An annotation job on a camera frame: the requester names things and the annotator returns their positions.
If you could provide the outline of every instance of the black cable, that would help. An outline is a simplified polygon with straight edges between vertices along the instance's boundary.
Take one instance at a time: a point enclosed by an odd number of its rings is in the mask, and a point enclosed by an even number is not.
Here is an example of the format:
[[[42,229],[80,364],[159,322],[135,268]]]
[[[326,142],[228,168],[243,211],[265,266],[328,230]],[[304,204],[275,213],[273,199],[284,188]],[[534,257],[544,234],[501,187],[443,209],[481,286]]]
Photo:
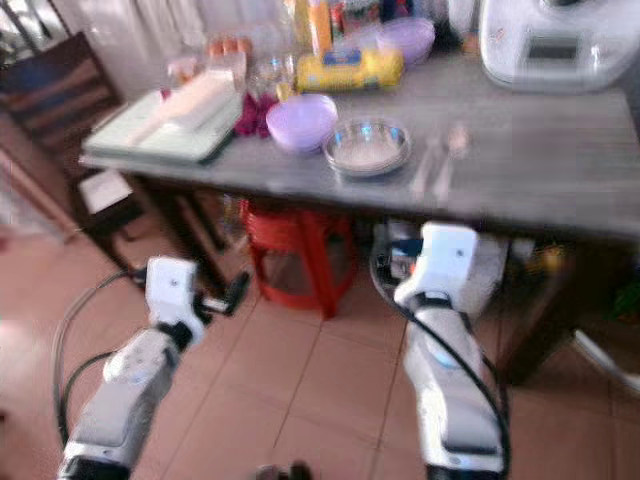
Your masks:
[[[53,407],[54,407],[54,415],[56,417],[56,421],[58,423],[58,432],[60,434],[60,440],[62,442],[62,448],[67,444],[69,440],[69,430],[67,428],[66,423],[66,412],[63,409],[62,405],[62,382],[64,377],[64,342],[66,340],[67,332],[69,331],[69,327],[78,316],[80,311],[85,307],[85,305],[103,288],[112,284],[114,281],[124,278],[127,276],[127,272],[120,271],[114,273],[104,280],[102,280],[98,285],[93,288],[86,290],[78,299],[73,302],[71,307],[66,311],[62,321],[58,325],[56,330],[56,334],[53,340],[53,350],[52,350],[52,365],[53,365]]]
[[[384,300],[390,306],[392,306],[394,309],[400,312],[402,316],[404,316],[408,321],[416,325],[418,328],[420,328],[420,330],[422,330],[424,333],[426,333],[431,338],[433,338],[456,361],[456,363],[460,366],[460,368],[462,368],[464,373],[469,377],[469,379],[473,382],[473,384],[476,386],[476,388],[480,391],[482,396],[485,398],[485,400],[489,404],[489,407],[491,408],[493,414],[496,417],[496,421],[498,422],[498,428],[500,429],[500,443],[502,446],[502,453],[504,457],[503,459],[504,465],[501,472],[501,476],[503,479],[508,478],[509,471],[511,469],[511,439],[509,436],[509,425],[503,412],[501,412],[500,409],[498,408],[498,405],[496,404],[495,399],[493,398],[492,394],[489,392],[489,389],[487,388],[485,383],[482,381],[481,378],[478,377],[478,375],[476,375],[473,369],[469,366],[467,362],[465,362],[465,360],[458,354],[458,352],[456,352],[453,349],[453,347],[451,347],[451,345],[449,345],[447,341],[444,340],[440,335],[438,335],[435,331],[433,331],[431,328],[429,328],[420,320],[418,320],[413,315],[413,312],[411,312],[410,310],[407,310],[406,308],[401,307],[395,301],[393,301],[393,299],[389,296],[389,294],[384,290],[380,282],[378,282],[377,280],[378,278],[377,259],[378,258],[379,258],[379,254],[376,251],[376,248],[374,245],[373,251],[369,259],[369,269],[371,273],[371,278],[373,279],[373,285],[375,286],[380,296],[382,296],[382,298],[384,298]],[[495,369],[493,364],[489,361],[489,359],[483,356],[483,362],[485,363],[485,365],[487,363],[491,365],[490,370],[496,373],[496,379],[497,379],[497,370]]]
[[[91,357],[89,360],[85,361],[82,365],[80,365],[78,368],[76,368],[73,371],[73,373],[71,374],[71,376],[69,377],[69,381],[67,382],[67,385],[64,387],[64,393],[62,394],[62,400],[60,401],[60,410],[61,410],[62,421],[64,422],[64,426],[65,426],[65,429],[67,430],[67,432],[69,431],[69,422],[68,422],[68,418],[67,418],[67,411],[68,411],[68,406],[69,406],[70,399],[71,399],[71,391],[73,390],[73,385],[76,383],[78,378],[80,378],[80,375],[82,375],[87,368],[89,368],[94,363],[99,362],[100,360],[104,360],[105,358],[110,357],[114,353],[115,352],[104,352],[104,353],[100,353],[98,355],[95,355],[95,356]]]

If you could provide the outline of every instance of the wooden chair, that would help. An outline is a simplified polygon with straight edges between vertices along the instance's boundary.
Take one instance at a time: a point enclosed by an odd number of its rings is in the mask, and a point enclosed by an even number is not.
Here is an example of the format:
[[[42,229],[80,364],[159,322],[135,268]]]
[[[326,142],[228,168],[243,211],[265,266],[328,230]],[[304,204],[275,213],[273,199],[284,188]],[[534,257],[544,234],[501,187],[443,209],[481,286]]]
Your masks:
[[[118,177],[114,180],[113,173],[88,169],[78,163],[82,141],[122,103],[84,34],[0,71],[0,92],[14,120],[67,179],[73,208],[70,213],[80,228],[121,268],[129,268],[114,247],[113,234],[124,232],[125,225],[139,217],[142,209],[126,182],[118,182]],[[104,182],[120,183],[121,188],[110,193],[111,199],[103,195],[100,208],[96,208],[91,195],[96,185],[99,188]],[[188,198],[191,208],[197,203],[193,194],[181,192],[181,195]],[[212,243],[218,249],[223,248],[224,242],[215,236],[202,211],[194,210]],[[128,240],[126,232],[123,237]]]

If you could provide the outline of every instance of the table leg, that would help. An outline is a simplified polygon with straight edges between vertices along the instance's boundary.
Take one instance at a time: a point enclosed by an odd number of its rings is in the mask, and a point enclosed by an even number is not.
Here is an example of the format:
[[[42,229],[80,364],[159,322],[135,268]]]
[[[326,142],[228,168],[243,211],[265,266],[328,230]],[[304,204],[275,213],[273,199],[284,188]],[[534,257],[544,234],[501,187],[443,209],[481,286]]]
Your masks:
[[[127,182],[145,210],[160,224],[180,255],[192,258],[201,265],[203,280],[211,293],[222,297],[227,287],[224,275],[200,243],[175,196],[154,190],[147,180],[139,176],[129,175]]]
[[[524,383],[570,337],[581,318],[608,308],[629,278],[629,260],[628,252],[606,246],[576,250],[534,305],[527,326],[513,335],[498,359],[502,379]]]

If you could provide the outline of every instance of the white curtain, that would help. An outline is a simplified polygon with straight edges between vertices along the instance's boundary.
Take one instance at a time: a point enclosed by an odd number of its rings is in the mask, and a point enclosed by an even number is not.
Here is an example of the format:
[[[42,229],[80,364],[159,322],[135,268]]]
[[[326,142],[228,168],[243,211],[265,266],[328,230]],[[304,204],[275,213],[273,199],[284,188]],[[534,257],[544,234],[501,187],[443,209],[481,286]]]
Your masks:
[[[256,53],[291,41],[283,0],[53,0],[83,30],[125,97],[167,83],[167,62],[216,33],[252,38]]]

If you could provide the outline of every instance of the yellow package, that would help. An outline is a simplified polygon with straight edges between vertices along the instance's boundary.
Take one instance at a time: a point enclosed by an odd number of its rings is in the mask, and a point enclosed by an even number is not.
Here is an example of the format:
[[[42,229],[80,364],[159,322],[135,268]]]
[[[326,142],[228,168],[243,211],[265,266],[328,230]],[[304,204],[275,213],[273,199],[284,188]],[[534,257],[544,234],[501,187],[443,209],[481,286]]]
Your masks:
[[[393,87],[400,83],[403,66],[399,50],[305,55],[298,60],[297,88],[309,92]]]

